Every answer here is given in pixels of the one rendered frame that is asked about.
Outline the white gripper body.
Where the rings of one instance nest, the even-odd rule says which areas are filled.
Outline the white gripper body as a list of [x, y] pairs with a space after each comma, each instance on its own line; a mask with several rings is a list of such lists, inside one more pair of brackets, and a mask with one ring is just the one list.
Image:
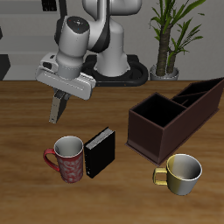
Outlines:
[[80, 76], [73, 80], [67, 80], [51, 73], [50, 70], [44, 69], [42, 66], [37, 69], [36, 80], [83, 100], [88, 100], [91, 97], [96, 84], [96, 80], [85, 73], [80, 73]]

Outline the black book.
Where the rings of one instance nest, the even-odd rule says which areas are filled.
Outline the black book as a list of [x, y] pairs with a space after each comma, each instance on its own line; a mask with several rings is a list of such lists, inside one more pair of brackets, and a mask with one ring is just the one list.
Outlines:
[[93, 179], [115, 159], [116, 132], [109, 127], [84, 144], [86, 174]]

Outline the dark brown desk caddy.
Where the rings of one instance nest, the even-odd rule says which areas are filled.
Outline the dark brown desk caddy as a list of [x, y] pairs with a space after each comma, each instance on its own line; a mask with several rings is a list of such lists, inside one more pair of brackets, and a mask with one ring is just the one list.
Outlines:
[[161, 165], [217, 111], [224, 77], [189, 84], [171, 99], [155, 93], [129, 110], [126, 145]]

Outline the red patterned mug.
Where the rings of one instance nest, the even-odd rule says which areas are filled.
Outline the red patterned mug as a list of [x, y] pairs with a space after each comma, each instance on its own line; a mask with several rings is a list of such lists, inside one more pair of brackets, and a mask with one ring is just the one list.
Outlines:
[[63, 136], [43, 154], [45, 162], [59, 172], [67, 183], [76, 183], [83, 176], [83, 142], [76, 136]]

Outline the green pot plant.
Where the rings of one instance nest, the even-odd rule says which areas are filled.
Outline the green pot plant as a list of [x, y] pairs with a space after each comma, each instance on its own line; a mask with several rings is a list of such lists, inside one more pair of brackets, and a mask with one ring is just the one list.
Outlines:
[[190, 3], [190, 0], [187, 0], [177, 9], [176, 0], [159, 0], [159, 10], [152, 8], [156, 16], [150, 20], [149, 26], [152, 21], [157, 23], [157, 28], [153, 26], [153, 30], [157, 34], [155, 39], [158, 41], [158, 55], [157, 64], [150, 68], [151, 81], [176, 81], [178, 79], [179, 70], [175, 67], [177, 55], [187, 53], [188, 44], [202, 39], [202, 36], [197, 36], [200, 24], [186, 33], [192, 19], [190, 18], [183, 24], [179, 21], [205, 1], [195, 0]]

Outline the yellow mug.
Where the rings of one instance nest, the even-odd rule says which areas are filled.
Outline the yellow mug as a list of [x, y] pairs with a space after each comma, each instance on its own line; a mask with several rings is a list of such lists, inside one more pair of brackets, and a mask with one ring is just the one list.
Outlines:
[[187, 195], [194, 188], [202, 174], [202, 166], [187, 154], [175, 154], [168, 158], [166, 167], [154, 170], [152, 180], [155, 185], [167, 186], [179, 196]]

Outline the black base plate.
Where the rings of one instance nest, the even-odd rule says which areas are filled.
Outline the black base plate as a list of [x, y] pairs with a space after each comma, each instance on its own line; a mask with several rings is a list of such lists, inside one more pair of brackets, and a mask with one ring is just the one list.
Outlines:
[[127, 60], [130, 70], [121, 76], [107, 77], [94, 70], [97, 58], [95, 54], [90, 54], [87, 56], [81, 71], [92, 76], [96, 80], [97, 87], [137, 87], [143, 85], [149, 77], [148, 69], [139, 62], [135, 54], [128, 54]]

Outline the black wall panel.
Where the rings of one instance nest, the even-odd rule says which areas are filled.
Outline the black wall panel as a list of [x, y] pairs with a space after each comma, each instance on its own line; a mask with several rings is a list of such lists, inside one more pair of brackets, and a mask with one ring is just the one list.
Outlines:
[[43, 11], [56, 11], [56, 0], [41, 0]]

